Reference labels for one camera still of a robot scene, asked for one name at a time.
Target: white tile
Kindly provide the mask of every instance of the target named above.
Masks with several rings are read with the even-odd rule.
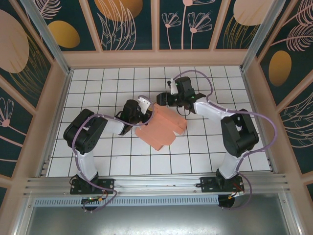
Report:
[[[117,106],[124,106],[126,104],[126,101],[129,99],[133,99],[133,93],[132,92],[117,93],[116,105]]]
[[[94,156],[111,156],[112,139],[99,139],[93,149]]]
[[[252,107],[251,107],[251,104],[249,103],[236,103],[235,106],[236,106],[236,110],[245,109],[249,112],[252,112]]]
[[[225,66],[227,77],[241,77],[239,66]]]
[[[115,106],[116,93],[101,93],[99,106]]]
[[[132,92],[134,90],[134,80],[118,80],[118,92]]]
[[[112,156],[130,155],[131,138],[114,138]]]
[[[228,81],[231,89],[246,89],[242,77],[229,77]]]
[[[134,68],[119,69],[118,79],[134,79]]]
[[[138,79],[134,81],[135,92],[147,92],[150,90],[149,79]]]
[[[188,138],[186,136],[177,136],[170,145],[171,154],[173,153],[189,153]]]
[[[249,158],[245,158],[239,167],[239,171],[252,171]]]
[[[115,107],[99,107],[98,113],[113,117],[115,116]]]
[[[186,119],[203,119],[203,116],[198,115],[198,114],[194,114],[194,113],[190,113],[189,115],[187,115],[189,112],[187,111],[186,113]]]
[[[164,67],[150,68],[150,78],[165,78]]]
[[[215,93],[217,97],[217,102],[219,104],[234,102],[230,90],[218,90],[218,91],[215,91]]]
[[[67,145],[65,140],[57,140],[53,152],[54,157],[71,157],[72,149]]]
[[[223,104],[223,106],[227,109],[231,109],[231,110],[236,110],[235,104],[231,103],[231,104]]]
[[[221,135],[222,127],[220,123],[212,121],[211,119],[205,119],[205,131],[207,135]]]
[[[53,158],[51,160],[49,177],[67,177],[71,158]]]
[[[188,70],[195,70],[195,67],[180,67],[180,72],[185,72]],[[196,72],[187,72],[181,75],[182,77],[196,77]]]
[[[63,139],[63,134],[65,130],[68,128],[69,123],[61,123],[59,133],[58,133],[58,139]]]
[[[205,135],[203,119],[188,120],[187,132],[189,136]]]
[[[149,75],[149,68],[135,68],[135,79],[150,78]]]
[[[190,78],[191,87],[196,91],[199,90],[198,88],[198,82],[196,78]]]
[[[171,155],[172,174],[191,173],[189,154]]]
[[[104,69],[103,80],[116,80],[118,79],[119,69]]]
[[[216,170],[220,168],[223,163],[224,157],[225,153],[210,153],[213,172],[216,172]]]
[[[102,80],[104,69],[90,69],[88,73],[88,80]]]
[[[207,136],[206,138],[207,138],[207,143],[209,145],[210,153],[225,153],[226,152],[222,135]]]
[[[98,113],[98,108],[99,107],[82,107],[82,111],[84,110],[84,109],[88,109],[88,110],[90,110],[90,111],[92,111],[92,112],[94,112],[95,114],[97,114]]]
[[[77,167],[76,167],[76,162],[75,162],[75,157],[72,157],[72,161],[70,163],[70,168],[69,168],[69,177],[72,177],[77,174]]]
[[[170,155],[152,155],[151,174],[171,174]]]
[[[62,122],[72,122],[80,114],[81,108],[65,108]]]
[[[157,101],[157,95],[160,94],[161,92],[150,92],[150,100],[152,102],[156,102]]]
[[[208,153],[205,136],[188,136],[190,153]]]
[[[140,138],[132,138],[132,155],[150,155],[150,145]]]
[[[153,147],[151,147],[151,155],[153,154],[170,154],[170,146],[163,146],[159,151],[156,151]]]
[[[166,78],[174,78],[178,74],[180,74],[179,67],[165,67],[165,77]]]
[[[72,81],[87,80],[88,70],[74,70]]]
[[[198,87],[200,90],[211,90],[210,83],[208,82],[206,78],[197,78],[197,80],[198,80]],[[212,78],[209,77],[209,80],[212,84],[212,89],[214,89]]]
[[[190,154],[192,173],[212,172],[210,156],[208,153]]]
[[[68,93],[84,93],[86,81],[72,81]]]
[[[196,66],[195,67],[196,70],[203,72],[207,77],[212,77],[211,75],[211,70],[209,66]],[[199,77],[204,77],[203,75],[201,75],[200,73],[196,73],[196,76]]]
[[[226,77],[224,66],[210,66],[212,77]]]
[[[252,170],[270,170],[265,152],[253,153],[249,156]]]
[[[87,81],[85,93],[100,93],[102,81]]]
[[[117,80],[103,80],[101,92],[117,92]]]
[[[213,83],[214,83],[214,88],[216,90],[229,90],[230,89],[227,77],[214,77]]]
[[[199,92],[202,93],[202,94],[204,94],[204,95],[210,94],[208,91],[201,91],[201,90],[200,90]],[[215,91],[213,91],[212,95],[209,96],[209,100],[211,100],[211,101],[217,103]]]
[[[249,103],[246,90],[232,90],[235,103]]]
[[[131,167],[130,156],[112,157],[110,175],[129,175],[130,167]]]
[[[150,155],[131,157],[131,175],[150,175]]]
[[[84,94],[68,94],[65,107],[81,107],[83,104]]]
[[[89,93],[84,95],[84,107],[99,106],[100,93]]]
[[[109,176],[110,175],[110,162],[111,157],[94,157],[94,164],[99,173],[99,176]]]
[[[150,90],[152,92],[165,91],[165,80],[163,79],[150,79]]]

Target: ventilation grille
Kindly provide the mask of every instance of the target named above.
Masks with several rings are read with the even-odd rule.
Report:
[[[81,207],[83,198],[37,198],[35,207]],[[86,207],[101,206],[106,200],[91,202]],[[154,197],[119,197],[108,206],[175,206],[175,205],[216,205],[218,195],[206,196],[154,196]]]

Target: pink circle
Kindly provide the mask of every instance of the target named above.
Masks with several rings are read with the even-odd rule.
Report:
[[[2,122],[3,127],[8,127],[10,125],[10,119],[6,119]]]
[[[196,28],[190,28],[190,32],[191,32],[191,33],[196,33],[196,32],[197,32],[197,29],[196,29]]]

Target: floral wallpaper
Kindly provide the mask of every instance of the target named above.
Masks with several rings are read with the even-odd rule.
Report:
[[[34,3],[61,51],[95,50],[78,0],[34,0]]]
[[[248,49],[272,0],[231,0],[216,49]]]
[[[313,83],[280,113],[302,174],[313,171]]]
[[[88,0],[103,50],[152,50],[149,0]]]
[[[159,49],[208,49],[219,0],[160,0]]]
[[[0,175],[12,177],[33,116],[0,88]]]
[[[0,75],[36,107],[51,64],[9,1],[0,2],[0,22]]]
[[[299,0],[260,62],[278,105],[313,69],[313,1]]]

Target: grid line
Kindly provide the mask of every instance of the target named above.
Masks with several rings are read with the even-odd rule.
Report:
[[[80,77],[79,77],[80,80],[77,80],[77,81],[80,81],[81,83],[75,83],[75,89],[73,91],[82,91],[82,90],[84,90],[83,93],[69,93],[69,89],[70,89],[70,87],[72,85],[72,81],[73,81],[73,78],[72,78],[71,85],[70,85],[70,87],[68,89],[68,94],[66,96],[66,102],[65,102],[65,106],[66,107],[64,107],[64,109],[63,109],[61,123],[60,123],[60,125],[58,127],[56,142],[54,144],[53,152],[51,154],[51,159],[50,159],[51,163],[50,163],[50,167],[49,167],[49,171],[48,171],[47,175],[48,176],[50,176],[50,175],[51,176],[52,175],[55,176],[56,175],[56,166],[55,165],[56,164],[61,164],[62,162],[64,162],[66,164],[69,163],[69,166],[66,169],[66,172],[64,172],[64,175],[71,176],[70,175],[71,174],[70,166],[73,163],[72,161],[74,159],[73,159],[72,154],[69,154],[68,147],[67,147],[67,149],[64,150],[64,152],[62,152],[62,148],[65,147],[65,144],[63,143],[64,140],[63,140],[62,136],[59,136],[59,135],[60,135],[60,131],[64,129],[64,125],[70,124],[72,118],[73,119],[75,118],[75,114],[76,113],[78,114],[79,110],[81,111],[83,107],[87,107],[90,110],[97,110],[98,113],[101,112],[100,108],[102,108],[104,110],[107,109],[108,111],[110,111],[112,113],[114,112],[114,114],[112,114],[112,115],[115,116],[116,112],[123,107],[121,105],[122,104],[121,101],[123,101],[121,99],[121,97],[127,95],[127,94],[124,95],[124,93],[129,93],[130,96],[127,99],[130,99],[131,97],[134,99],[135,98],[135,93],[137,93],[137,94],[149,93],[148,96],[152,100],[155,100],[155,98],[156,98],[155,96],[157,94],[159,94],[161,92],[169,92],[169,89],[168,89],[168,86],[167,86],[167,80],[170,79],[169,75],[173,74],[173,71],[181,72],[183,70],[185,71],[187,69],[192,69],[192,68],[195,69],[195,67],[191,67],[191,68],[175,67],[175,68],[169,69],[169,70],[166,69],[165,67],[158,67],[157,69],[153,69],[153,70],[151,70],[151,68],[148,68],[149,69],[149,75],[148,75],[147,70],[142,70],[142,71],[138,70],[140,77],[144,77],[144,76],[148,76],[149,77],[149,78],[143,78],[143,79],[136,79],[135,75],[136,75],[137,72],[135,72],[135,69],[133,71],[134,79],[120,79],[120,77],[121,77],[120,69],[115,69],[115,70],[111,70],[111,71],[109,71],[109,69],[103,69],[103,71],[102,71],[102,80],[100,79],[100,77],[101,77],[100,73],[98,73],[97,74],[98,76],[96,77],[96,80],[98,81],[97,82],[98,86],[97,87],[95,86],[96,83],[89,84],[89,86],[88,86],[88,94],[89,94],[88,97],[85,96],[85,94],[86,94],[86,91],[87,91],[86,89],[87,89],[88,76],[89,76],[89,74],[91,72],[93,72],[93,71],[91,71],[92,69],[84,72],[84,76],[86,76],[86,78],[82,77],[81,74],[78,74],[78,75],[80,75]],[[211,74],[208,77],[212,81],[212,86],[213,86],[213,90],[214,90],[214,93],[215,93],[214,95],[215,95],[215,99],[217,100],[217,103],[219,103],[218,102],[218,97],[221,97],[222,100],[220,100],[221,103],[219,103],[219,104],[221,104],[223,106],[226,106],[226,107],[228,107],[228,106],[235,106],[236,107],[236,106],[239,106],[239,105],[242,105],[242,104],[249,104],[248,100],[247,100],[247,102],[245,102],[246,98],[245,98],[245,93],[244,92],[236,92],[236,97],[234,96],[234,94],[232,92],[232,91],[235,91],[235,90],[245,90],[245,89],[240,89],[242,87],[241,85],[240,86],[236,85],[237,81],[241,82],[240,79],[233,79],[233,80],[230,79],[230,77],[231,78],[233,78],[233,77],[237,77],[238,78],[238,76],[232,76],[232,75],[235,75],[235,73],[234,74],[227,74],[226,73],[226,76],[219,76],[220,78],[225,78],[225,79],[227,78],[227,82],[226,82],[225,79],[218,80],[219,77],[213,76],[212,75],[212,70],[211,70],[210,67],[205,67],[203,71],[204,71],[205,74],[209,74],[209,73]],[[156,74],[158,73],[159,74],[159,78],[151,78],[151,77],[156,77],[156,75],[152,74],[152,72],[155,72]],[[190,78],[192,79],[192,84],[194,86],[194,89],[195,89],[196,93],[199,93],[201,91],[202,93],[205,94],[205,93],[208,93],[210,91],[208,89],[208,86],[205,86],[205,84],[204,84],[204,82],[206,81],[205,77],[199,77],[199,75],[196,73],[195,75],[192,74],[190,76]],[[127,88],[127,83],[124,84],[125,82],[121,82],[121,81],[124,81],[124,80],[132,80],[132,82],[133,82],[132,89],[133,90],[131,90],[131,87]],[[100,92],[95,92],[96,90],[99,89],[100,85],[101,85]],[[125,90],[125,92],[119,92],[118,91],[118,86],[120,86],[120,88],[121,88],[120,90]],[[97,97],[96,94],[100,95],[99,96],[99,101],[97,102],[97,104],[96,103],[93,104],[92,97],[93,96]],[[102,94],[107,94],[107,95],[104,95],[104,96],[107,97],[108,99],[110,99],[110,97],[111,97],[111,101],[107,100],[105,103],[103,103],[101,101],[101,95]],[[75,106],[75,105],[77,105],[77,101],[75,100],[77,97],[82,99],[82,103],[81,103],[80,106]],[[86,99],[86,101],[88,101],[89,104],[84,105],[85,99]],[[159,152],[156,152],[156,151],[154,151],[152,149],[151,146],[149,146],[149,150],[146,149],[146,152],[144,154],[142,154],[142,155],[147,155],[147,157],[143,158],[144,159],[144,163],[141,163],[141,161],[138,161],[137,159],[136,159],[136,161],[134,159],[134,161],[132,163],[132,158],[134,156],[141,156],[138,152],[134,152],[133,151],[134,150],[133,148],[136,148],[137,143],[140,143],[138,137],[136,135],[134,136],[135,129],[133,128],[133,130],[131,130],[131,135],[130,136],[129,136],[129,133],[128,133],[127,136],[123,136],[123,137],[117,137],[116,135],[113,135],[113,134],[111,134],[110,137],[109,137],[109,135],[104,135],[103,137],[101,137],[100,139],[103,141],[103,143],[105,143],[106,141],[109,141],[109,140],[111,140],[112,142],[110,143],[109,146],[107,146],[107,145],[106,146],[97,146],[98,147],[97,154],[98,155],[101,154],[101,156],[96,156],[96,157],[97,158],[107,158],[107,157],[110,157],[110,165],[109,166],[105,166],[105,169],[106,169],[106,171],[108,170],[108,174],[109,175],[131,175],[132,172],[133,173],[136,172],[136,174],[140,173],[140,166],[144,167],[144,169],[145,169],[145,170],[142,171],[142,173],[143,174],[148,174],[148,172],[149,172],[149,170],[148,170],[149,165],[147,163],[148,159],[150,159],[150,174],[152,174],[152,169],[154,170],[154,173],[157,172],[157,171],[160,171],[160,170],[158,170],[157,167],[160,167],[162,164],[159,163],[159,160],[156,160],[157,158],[153,158],[152,156],[166,155],[167,157],[160,157],[160,159],[162,159],[162,163],[164,163],[164,164],[166,164],[166,166],[168,166],[165,171],[167,173],[171,173],[172,174],[173,170],[174,170],[175,173],[176,172],[178,173],[179,171],[183,172],[183,170],[185,172],[186,171],[189,172],[189,170],[188,170],[189,168],[191,169],[191,173],[198,172],[199,171],[199,163],[195,162],[195,161],[196,161],[196,159],[201,159],[201,157],[194,157],[194,156],[192,156],[192,154],[193,155],[203,154],[204,156],[207,156],[207,154],[208,154],[209,160],[210,160],[211,171],[213,172],[213,167],[214,167],[214,169],[216,168],[216,166],[217,166],[216,161],[218,160],[217,155],[214,156],[214,154],[225,153],[225,149],[224,148],[221,149],[223,144],[221,144],[221,142],[219,141],[219,140],[222,139],[222,137],[221,137],[222,135],[221,134],[212,134],[214,132],[210,132],[210,133],[208,132],[208,130],[209,130],[208,128],[210,128],[210,125],[208,126],[206,124],[205,120],[207,118],[205,118],[205,117],[196,117],[196,116],[194,116],[194,117],[193,116],[187,117],[186,116],[186,111],[184,109],[183,109],[183,111],[184,111],[184,113],[182,111],[180,111],[180,112],[183,114],[182,116],[184,118],[187,118],[188,127],[186,128],[185,132],[181,135],[184,138],[179,137],[179,135],[177,135],[178,138],[176,138],[175,141],[178,141],[178,143],[176,143],[175,147],[173,145],[169,146],[169,147],[166,146],[165,151],[162,151],[162,149],[161,149]],[[209,136],[217,137],[216,138],[217,139],[216,140],[217,141],[216,146],[218,146],[218,147],[214,147],[213,149],[210,150],[209,146],[211,146],[211,145],[215,146],[215,144],[214,144],[214,139],[215,138],[211,137],[210,141],[213,141],[213,142],[208,142],[207,141],[207,137],[209,137]],[[118,146],[117,145],[117,143],[118,143],[117,138],[125,139],[124,140],[125,141],[125,146]],[[202,144],[201,144],[202,148],[200,148],[200,147],[198,148],[198,146],[197,146],[198,140],[200,140],[202,142]],[[181,141],[181,143],[184,144],[184,146],[180,147],[179,141]],[[120,148],[125,148],[125,150],[116,151],[117,150],[116,148],[119,148],[119,147]],[[180,161],[179,157],[177,155],[181,155],[182,157],[184,156],[185,158],[183,157],[183,159],[185,159],[185,161]],[[121,158],[119,158],[117,160],[114,159],[114,161],[113,161],[113,157],[114,158],[115,157],[121,157]],[[153,165],[152,159],[154,159],[154,163],[156,163],[156,162],[159,163],[157,167],[155,165]],[[249,158],[249,161],[250,161],[251,170],[253,171],[253,166],[256,164],[255,162],[257,162],[257,161],[256,161],[256,159],[253,159],[254,163],[252,163],[250,158]],[[202,170],[203,173],[209,171],[209,169],[201,169],[201,170]]]

